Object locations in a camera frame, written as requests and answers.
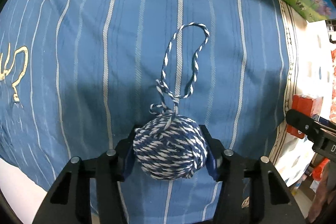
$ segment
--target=blue striped fabric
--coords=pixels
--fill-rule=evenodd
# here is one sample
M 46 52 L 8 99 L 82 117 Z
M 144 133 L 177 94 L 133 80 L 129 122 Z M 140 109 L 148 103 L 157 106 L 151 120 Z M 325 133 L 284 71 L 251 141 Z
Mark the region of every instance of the blue striped fabric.
M 167 44 L 192 21 L 208 27 L 210 40 L 179 113 L 243 156 L 269 154 L 289 69 L 278 0 L 8 0 L 0 14 L 1 157 L 48 190 L 71 156 L 115 147 L 135 123 L 153 118 Z M 177 37 L 167 68 L 176 92 L 203 39 L 198 28 Z M 138 164 L 121 183 L 131 224 L 212 218 L 220 187 L 205 168 L 167 182 Z

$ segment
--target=yellow embroidered design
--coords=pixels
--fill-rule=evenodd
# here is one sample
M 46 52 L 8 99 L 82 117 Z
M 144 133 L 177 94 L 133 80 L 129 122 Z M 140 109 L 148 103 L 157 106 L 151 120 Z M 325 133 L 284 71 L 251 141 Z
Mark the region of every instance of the yellow embroidered design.
M 23 52 L 25 54 L 25 62 L 24 62 L 24 65 L 23 65 L 23 69 L 19 75 L 19 77 L 17 78 L 16 81 L 14 81 L 12 83 L 12 87 L 14 89 L 14 95 L 13 95 L 13 98 L 14 98 L 14 101 L 15 102 L 19 102 L 20 99 L 19 99 L 19 96 L 17 94 L 17 90 L 16 90 L 16 86 L 20 83 L 22 77 L 25 75 L 26 73 L 26 70 L 27 70 L 27 66 L 28 66 L 28 48 L 26 46 L 22 46 L 21 48 L 17 49 L 15 52 L 14 52 L 14 57 L 13 57 L 13 63 L 11 65 L 11 67 L 9 69 L 7 69 L 7 64 L 9 62 L 9 58 L 10 58 L 10 53 L 11 53 L 11 44 L 9 43 L 8 44 L 8 53 L 7 53 L 7 58 L 6 58 L 6 61 L 5 61 L 5 65 L 3 67 L 3 70 L 1 68 L 2 66 L 2 56 L 3 56 L 3 53 L 0 54 L 0 81 L 4 80 L 6 78 L 7 75 L 9 75 L 14 67 L 14 63 L 15 63 L 15 58 L 16 58 L 16 55 L 20 52 Z

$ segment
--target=yarn loop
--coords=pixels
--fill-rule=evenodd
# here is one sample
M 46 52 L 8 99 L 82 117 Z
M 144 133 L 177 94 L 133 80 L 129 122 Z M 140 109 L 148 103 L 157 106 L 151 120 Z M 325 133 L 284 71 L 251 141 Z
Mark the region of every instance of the yarn loop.
M 195 51 L 192 61 L 193 75 L 186 87 L 184 95 L 174 95 L 166 84 L 165 69 L 172 42 L 185 27 L 196 26 L 203 30 L 205 40 Z M 141 168 L 145 173 L 158 180 L 174 180 L 191 178 L 194 173 L 205 165 L 207 145 L 198 124 L 183 115 L 179 115 L 179 100 L 191 96 L 198 74 L 198 53 L 209 40 L 209 31 L 204 24 L 191 22 L 182 25 L 173 35 L 167 47 L 162 64 L 161 78 L 156 80 L 156 89 L 161 104 L 152 104 L 150 113 L 157 115 L 144 127 L 135 130 L 133 150 Z M 171 110 L 164 99 L 167 94 L 173 101 Z

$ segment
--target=white stripe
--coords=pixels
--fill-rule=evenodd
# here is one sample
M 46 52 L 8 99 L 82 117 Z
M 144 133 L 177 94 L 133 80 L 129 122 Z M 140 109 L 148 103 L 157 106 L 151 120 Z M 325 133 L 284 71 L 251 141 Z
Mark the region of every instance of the white stripe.
M 13 153 L 11 147 L 10 147 L 9 144 L 7 143 L 6 139 L 4 138 L 4 131 L 2 131 L 2 139 L 5 141 L 5 144 L 7 144 L 7 146 L 8 146 L 8 148 L 9 148 L 10 152 L 12 153 L 13 158 L 14 158 L 14 160 L 16 161 L 17 167 L 20 168 L 19 163 L 17 162 L 17 159 L 15 158 L 15 155 L 14 155 L 14 153 Z
M 111 124 L 111 113 L 108 105 L 108 87 L 109 87 L 109 62 L 108 62 L 108 52 L 107 52 L 107 35 L 112 18 L 112 12 L 114 7 L 114 2 L 116 0 L 110 1 L 109 11 L 107 13 L 104 29 L 103 29 L 103 43 L 104 43 L 104 73 L 103 73 L 103 100 L 106 111 L 106 123 L 107 123 L 107 133 L 109 137 L 109 148 L 113 149 L 113 139 L 112 139 L 112 124 Z
M 79 139 L 81 141 L 81 145 L 83 149 L 85 149 L 86 154 L 88 155 L 89 151 L 87 145 L 84 141 L 84 125 L 83 125 L 83 113 L 82 107 L 80 104 L 80 99 L 78 95 L 78 47 L 79 47 L 79 40 L 82 36 L 82 28 L 83 28 L 83 9 L 87 0 L 83 0 L 80 7 L 79 7 L 79 18 L 78 18 L 78 29 L 77 29 L 77 36 L 75 39 L 75 50 L 74 50 L 74 65 L 73 65 L 73 81 L 75 85 L 75 100 L 77 104 L 77 113 L 78 113 L 78 122 L 79 122 Z
M 294 18 L 294 15 L 293 15 L 293 8 L 291 6 L 289 6 L 287 3 L 286 3 L 286 6 L 287 6 L 287 10 L 288 10 L 288 15 L 289 15 L 289 18 L 290 18 L 290 21 L 291 21 L 291 29 L 292 29 L 292 33 L 293 33 L 293 39 L 294 39 L 294 44 L 293 46 L 295 46 L 295 48 L 293 48 L 293 50 L 295 51 L 295 66 L 294 66 L 294 80 L 293 80 L 293 93 L 296 93 L 297 91 L 297 78 L 298 78 L 298 70 L 299 70 L 299 62 L 298 62 L 298 59 L 299 59 L 299 55 L 298 55 L 298 52 L 299 52 L 299 44 L 297 43 L 297 32 L 296 32 L 296 21 L 295 21 L 295 18 Z
M 34 157 L 34 154 L 33 154 L 33 152 L 32 152 L 32 149 L 30 148 L 30 145 L 29 145 L 29 144 L 28 144 L 28 147 L 29 147 L 29 150 L 30 150 L 30 152 L 31 152 L 31 155 L 33 156 L 33 159 L 34 159 L 34 161 L 35 161 L 35 163 L 36 163 L 36 165 L 37 165 L 37 168 L 40 170 L 42 176 L 43 176 L 44 179 L 47 181 L 47 183 L 49 184 L 49 186 L 51 186 L 50 183 L 49 183 L 49 181 L 47 180 L 47 178 L 46 178 L 45 175 L 43 174 L 43 172 L 42 172 L 40 166 L 38 165 L 38 163 L 37 163 L 37 161 L 36 161 L 36 158 Z
M 23 158 L 23 160 L 25 161 L 25 164 L 28 166 L 28 163 L 27 163 L 27 161 L 26 161 L 25 155 L 23 155 L 22 147 L 21 147 L 21 154 L 22 154 L 22 158 Z
M 1 38 L 1 43 L 0 43 L 0 48 L 1 48 L 1 46 L 2 46 L 2 41 L 3 41 L 3 37 L 5 36 L 5 31 L 3 32 L 3 34 L 2 34 L 2 38 Z
M 245 45 L 245 32 L 244 32 L 244 21 L 243 21 L 243 13 L 242 13 L 242 2 L 241 0 L 237 0 L 238 2 L 238 13 L 239 13 L 239 20 L 240 20 L 240 32 L 241 32 L 241 42 L 243 44 L 243 60 L 241 62 L 241 72 L 240 72 L 240 83 L 239 83 L 239 100 L 238 100 L 238 109 L 235 117 L 235 122 L 233 125 L 233 135 L 230 144 L 230 149 L 233 149 L 235 145 L 236 136 L 237 136 L 237 128 L 238 128 L 238 120 L 240 116 L 240 112 L 242 110 L 243 104 L 243 85 L 244 85 L 244 74 L 245 74 L 245 67 L 246 67 L 246 45 Z
M 210 63 L 211 63 L 210 83 L 211 83 L 211 86 L 210 86 L 210 92 L 209 92 L 207 113 L 205 115 L 205 122 L 204 122 L 206 126 L 208 126 L 211 111 L 212 111 L 212 103 L 213 103 L 215 84 L 216 84 L 216 63 L 215 63 L 216 15 L 215 15 L 215 10 L 213 8 L 213 0 L 209 0 L 209 7 L 210 7 L 210 16 L 211 16 L 211 37 L 210 37 Z
M 259 21 L 260 21 L 260 32 L 261 32 L 261 48 L 262 48 L 262 58 L 263 58 L 263 64 L 264 64 L 264 70 L 261 72 L 261 84 L 260 84 L 260 96 L 263 97 L 264 93 L 264 84 L 265 84 L 265 77 L 266 77 L 266 53 L 265 53 L 265 35 L 264 35 L 264 25 L 263 25 L 263 7 L 261 5 L 261 1 L 259 0 Z M 263 101 L 261 100 L 260 106 L 258 107 L 258 114 L 257 114 L 257 120 L 256 120 L 256 128 L 260 128 L 260 119 L 261 119 L 261 108 L 263 107 Z
M 178 0 L 177 4 L 177 27 L 182 25 L 183 21 L 183 0 Z M 182 31 L 177 34 L 176 40 L 176 82 L 175 82 L 175 95 L 180 94 L 181 79 L 182 79 Z
M 70 5 L 70 0 L 67 1 L 67 4 L 66 4 L 66 6 L 65 6 L 65 8 L 64 8 L 59 20 L 58 20 L 58 23 L 57 23 L 55 48 L 56 48 L 56 89 L 57 89 L 57 96 L 58 96 L 59 121 L 60 121 L 60 125 L 61 125 L 61 131 L 62 131 L 62 135 L 63 135 L 63 138 L 64 138 L 64 142 L 65 142 L 65 145 L 67 147 L 68 157 L 69 157 L 69 159 L 71 159 L 70 147 L 69 147 L 69 144 L 68 144 L 68 140 L 65 136 L 64 127 L 63 127 L 62 102 L 61 102 L 61 97 L 60 97 L 60 93 L 59 93 L 59 62 L 58 62 L 58 49 L 57 49 L 59 28 L 61 26 L 63 18 L 65 17 L 65 14 L 68 11 L 69 5 Z
M 49 23 L 50 23 L 50 18 L 51 18 L 51 12 L 52 12 L 52 9 L 50 9 L 50 12 L 49 12 L 49 16 L 48 16 L 48 20 L 47 20 L 47 23 L 46 23 L 46 27 L 45 27 L 45 31 L 44 31 L 44 35 L 43 35 L 43 40 L 42 40 L 42 46 L 41 46 L 41 49 L 44 49 L 44 46 L 45 46 L 45 41 L 46 41 L 46 37 L 47 37 L 47 31 L 48 31 L 48 26 L 49 26 Z M 44 128 L 45 128 L 45 133 L 47 136 L 50 135 L 49 133 L 49 127 L 48 127 L 48 123 L 47 123 L 47 113 L 46 113 L 46 110 L 45 110 L 45 100 L 44 100 L 44 53 L 41 54 L 41 88 L 42 88 L 42 92 L 41 92 L 41 96 L 42 96 L 42 107 L 43 107 L 43 116 L 44 116 Z
M 187 202 L 186 208 L 185 208 L 183 216 L 182 216 L 182 224 L 185 224 L 185 215 L 188 213 L 188 210 L 189 210 L 189 207 L 190 207 L 190 204 L 191 204 L 191 200 L 192 200 L 192 196 L 193 196 L 194 190 L 197 186 L 197 180 L 198 180 L 198 173 L 196 173 L 194 175 L 194 184 L 193 184 L 193 187 L 190 190 L 188 202 Z
M 277 31 L 278 31 L 278 43 L 279 43 L 279 52 L 280 52 L 280 58 L 281 58 L 281 70 L 280 70 L 280 76 L 279 76 L 279 92 L 278 92 L 278 99 L 277 99 L 277 103 L 276 103 L 276 107 L 275 107 L 275 111 L 274 111 L 274 119 L 275 119 L 275 126 L 278 126 L 278 117 L 277 117 L 277 110 L 278 110 L 278 102 L 280 100 L 280 95 L 281 95 L 281 86 L 282 86 L 282 73 L 284 71 L 284 58 L 282 56 L 282 48 L 281 48 L 281 37 L 280 37 L 280 29 L 279 29 L 279 23 L 278 23 L 278 16 L 277 16 L 277 8 L 275 6 L 275 2 L 274 0 L 272 0 L 273 2 L 273 6 L 274 6 L 274 14 L 275 14 L 275 20 L 276 20 L 276 24 L 277 24 Z
M 177 28 L 179 28 L 182 25 L 183 21 L 183 0 L 177 0 Z M 181 79 L 182 79 L 182 31 L 180 31 L 177 34 L 176 39 L 176 59 L 177 59 L 177 65 L 176 65 L 176 82 L 175 82 L 175 95 L 180 94 L 181 89 Z M 170 180 L 168 184 L 168 193 L 167 193 L 167 200 L 166 200 L 166 208 L 165 208 L 165 215 L 163 218 L 163 224 L 167 223 L 167 217 L 168 217 L 168 210 L 169 210 L 169 201 L 171 196 L 171 191 L 173 188 L 173 181 Z
M 118 189 L 119 189 L 119 193 L 120 193 L 121 203 L 123 205 L 123 209 L 124 209 L 125 216 L 126 216 L 126 221 L 127 221 L 127 223 L 129 223 L 129 214 L 128 214 L 127 207 L 126 207 L 126 204 L 125 204 L 124 195 L 121 191 L 120 181 L 118 181 L 117 184 L 118 184 Z
M 23 129 L 22 129 L 22 121 L 21 121 L 21 116 L 19 116 L 19 119 L 20 119 L 20 126 L 21 126 L 21 131 L 23 131 Z
M 219 185 L 219 182 L 216 183 L 215 188 L 213 189 L 212 199 L 211 199 L 210 203 L 206 204 L 206 206 L 204 207 L 203 215 L 202 215 L 202 221 L 205 220 L 205 215 L 206 215 L 208 206 L 213 204 L 213 202 L 215 201 L 218 185 Z
M 140 89 L 141 89 L 141 45 L 142 45 L 142 32 L 143 32 L 143 14 L 145 11 L 146 0 L 140 1 L 138 31 L 135 42 L 135 120 L 140 122 L 141 120 L 141 103 L 140 103 Z
M 6 79 L 4 79 L 4 83 L 5 83 L 5 87 L 7 89 L 7 102 L 8 102 L 8 105 L 9 105 L 9 90 L 8 90 L 9 85 L 6 84 Z
M 289 8 L 287 5 L 284 5 L 285 2 L 283 2 L 282 0 L 278 0 L 278 2 L 280 4 L 280 11 L 281 11 L 282 19 L 283 19 L 283 26 L 285 28 L 286 48 L 287 48 L 287 54 L 288 54 L 288 59 L 289 59 L 289 70 L 288 70 L 286 88 L 285 88 L 285 94 L 284 94 L 284 100 L 283 100 L 283 114 L 286 115 L 286 112 L 288 111 L 291 105 L 292 96 L 295 93 L 294 87 L 297 81 L 297 74 L 295 75 L 294 68 L 296 67 L 297 51 L 291 39 L 292 33 L 294 33 L 292 19 L 290 17 L 290 11 L 289 11 L 291 8 Z M 280 151 L 285 141 L 285 136 L 286 136 L 286 121 L 282 122 L 277 128 L 277 139 L 270 153 L 270 159 L 272 160 L 273 164 L 275 164 L 278 160 Z
M 24 10 L 23 10 L 23 13 L 22 13 L 22 17 L 21 17 L 21 21 L 20 21 L 20 25 L 19 25 L 19 31 L 18 31 L 18 33 L 17 33 L 17 38 L 16 38 L 16 43 L 15 43 L 15 47 L 14 47 L 14 49 L 16 49 L 17 41 L 19 40 L 19 35 L 20 35 L 20 31 L 21 31 L 22 20 L 23 20 L 23 16 L 25 15 L 25 12 L 26 12 L 28 2 L 29 2 L 29 0 L 27 0 L 27 2 L 26 2 L 26 6 L 25 6 L 25 8 L 24 8 Z
M 15 10 L 16 10 L 16 6 L 17 6 L 17 3 L 19 2 L 19 0 L 16 1 L 15 3 L 15 7 L 14 7 L 14 10 L 13 10 L 13 14 L 12 14 L 12 17 L 10 19 L 10 24 L 9 24 L 9 28 L 8 28 L 8 41 L 11 41 L 11 39 L 9 38 L 9 34 L 11 33 L 10 30 L 11 30 L 11 25 L 12 25 L 12 21 L 13 21 L 13 16 L 14 16 L 14 13 L 15 13 Z
M 166 208 L 165 208 L 165 216 L 163 218 L 163 224 L 167 224 L 167 216 L 168 216 L 169 202 L 170 202 L 172 188 L 173 188 L 173 181 L 170 180 L 168 184 L 168 193 L 167 193 L 167 199 L 166 199 Z
M 34 107 L 33 107 L 33 72 L 32 72 L 32 57 L 33 57 L 33 46 L 34 46 L 34 42 L 35 42 L 35 37 L 36 37 L 36 33 L 37 33 L 37 29 L 38 29 L 38 26 L 40 24 L 40 19 L 41 19 L 41 12 L 42 12 L 42 7 L 43 7 L 43 4 L 44 4 L 45 0 L 42 1 L 41 3 L 41 6 L 40 6 L 40 12 L 39 12 L 39 17 L 37 19 L 37 23 L 36 23 L 36 27 L 35 27 L 35 31 L 34 31 L 34 35 L 33 35 L 33 40 L 31 41 L 31 48 L 30 48 L 30 105 L 31 105 L 31 113 L 33 115 L 33 121 L 34 121 L 34 125 L 35 125 L 35 128 L 36 128 L 36 133 L 37 133 L 37 142 L 38 142 L 38 145 L 39 145 L 39 148 L 41 149 L 41 152 L 45 155 L 45 157 L 47 158 L 50 166 L 51 166 L 51 169 L 52 169 L 52 173 L 53 173 L 53 176 L 54 176 L 54 179 L 56 179 L 56 173 L 55 173 L 55 170 L 54 170 L 54 167 L 53 165 L 51 164 L 48 156 L 46 155 L 46 153 L 42 150 L 41 148 L 41 143 L 40 143 L 40 134 L 39 134 L 39 130 L 37 128 L 37 123 L 36 123 L 36 118 L 35 118 L 35 113 L 34 113 Z
M 7 11 L 4 12 L 4 10 L 2 10 L 1 12 L 3 13 L 3 15 L 5 15 L 5 13 L 7 14 L 8 13 L 8 10 L 9 10 L 9 7 L 11 6 L 11 3 L 12 3 L 13 0 L 10 0 L 10 2 L 8 3 L 7 5 Z

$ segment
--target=black clamp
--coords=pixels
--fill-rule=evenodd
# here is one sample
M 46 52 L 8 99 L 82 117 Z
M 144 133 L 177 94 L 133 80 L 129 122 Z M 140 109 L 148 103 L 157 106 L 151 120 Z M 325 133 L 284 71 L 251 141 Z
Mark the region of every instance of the black clamp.
M 286 122 L 307 135 L 314 152 L 336 162 L 336 124 L 322 117 L 316 121 L 294 109 L 286 113 Z
M 91 224 L 90 178 L 96 179 L 100 223 L 127 224 L 118 183 L 132 172 L 135 128 L 115 150 L 98 158 L 71 158 L 48 191 L 33 224 Z M 225 149 L 211 137 L 206 126 L 200 128 L 208 144 L 208 173 L 215 181 L 223 182 L 214 217 L 204 224 L 241 223 L 244 178 L 250 179 L 248 223 L 305 223 L 293 196 L 267 157 L 245 159 Z

